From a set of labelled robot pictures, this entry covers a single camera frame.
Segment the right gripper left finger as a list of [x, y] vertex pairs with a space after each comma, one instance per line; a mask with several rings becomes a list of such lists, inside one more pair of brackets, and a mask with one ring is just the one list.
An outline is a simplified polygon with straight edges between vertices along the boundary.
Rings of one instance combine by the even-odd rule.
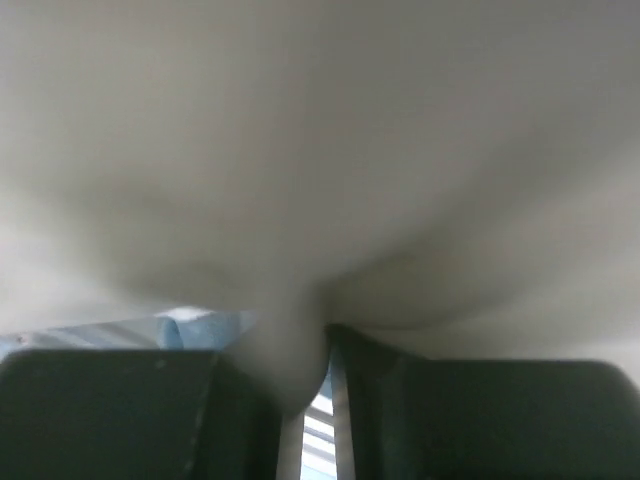
[[24, 350], [1, 363], [5, 479], [272, 479], [281, 424], [216, 352]]

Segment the white pillow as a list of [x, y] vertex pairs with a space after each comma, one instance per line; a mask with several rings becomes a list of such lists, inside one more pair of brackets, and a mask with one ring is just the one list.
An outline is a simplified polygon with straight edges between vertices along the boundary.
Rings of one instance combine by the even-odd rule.
[[1, 330], [245, 311], [639, 370], [635, 1], [5, 1]]

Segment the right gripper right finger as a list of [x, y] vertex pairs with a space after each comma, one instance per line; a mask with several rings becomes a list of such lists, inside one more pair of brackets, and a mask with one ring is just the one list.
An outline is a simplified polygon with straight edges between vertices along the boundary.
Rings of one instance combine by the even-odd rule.
[[592, 360], [430, 359], [328, 331], [342, 479], [635, 479], [639, 390]]

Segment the blue patterned pillowcase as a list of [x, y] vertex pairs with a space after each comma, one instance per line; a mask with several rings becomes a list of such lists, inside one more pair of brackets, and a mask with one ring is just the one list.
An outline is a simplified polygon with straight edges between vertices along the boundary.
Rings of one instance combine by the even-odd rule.
[[178, 307], [158, 315], [157, 342], [171, 350], [222, 350], [254, 325], [249, 311]]

